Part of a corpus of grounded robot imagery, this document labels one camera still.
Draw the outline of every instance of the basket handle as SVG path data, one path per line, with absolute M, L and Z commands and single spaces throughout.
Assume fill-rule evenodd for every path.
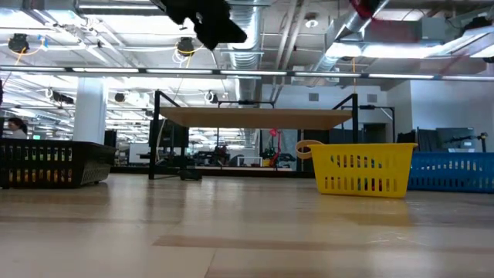
M 298 142 L 295 146 L 296 156 L 302 160 L 311 159 L 312 158 L 312 152 L 311 151 L 307 151 L 307 152 L 300 151 L 311 144 L 323 144 L 323 143 L 316 141 L 316 140 L 302 140 L 302 141 Z

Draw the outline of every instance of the person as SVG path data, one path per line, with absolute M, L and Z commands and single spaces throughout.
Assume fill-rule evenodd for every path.
M 22 119 L 13 117 L 7 120 L 8 128 L 13 132 L 11 139 L 27 139 L 28 126 Z

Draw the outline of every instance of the wooden floor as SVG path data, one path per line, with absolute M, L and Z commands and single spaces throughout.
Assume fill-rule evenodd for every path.
M 0 277 L 494 277 L 494 196 L 144 175 L 0 191 Z

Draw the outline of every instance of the yellow basket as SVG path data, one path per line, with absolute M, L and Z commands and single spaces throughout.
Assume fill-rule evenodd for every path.
M 403 198 L 416 144 L 308 144 L 322 194 Z

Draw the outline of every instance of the plastic basket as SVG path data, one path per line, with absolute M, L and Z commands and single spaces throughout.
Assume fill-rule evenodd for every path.
M 403 198 L 416 144 L 311 144 L 322 194 Z
M 115 148 L 87 142 L 0 140 L 0 187 L 75 188 L 108 178 Z
M 494 153 L 414 153 L 408 189 L 494 193 Z

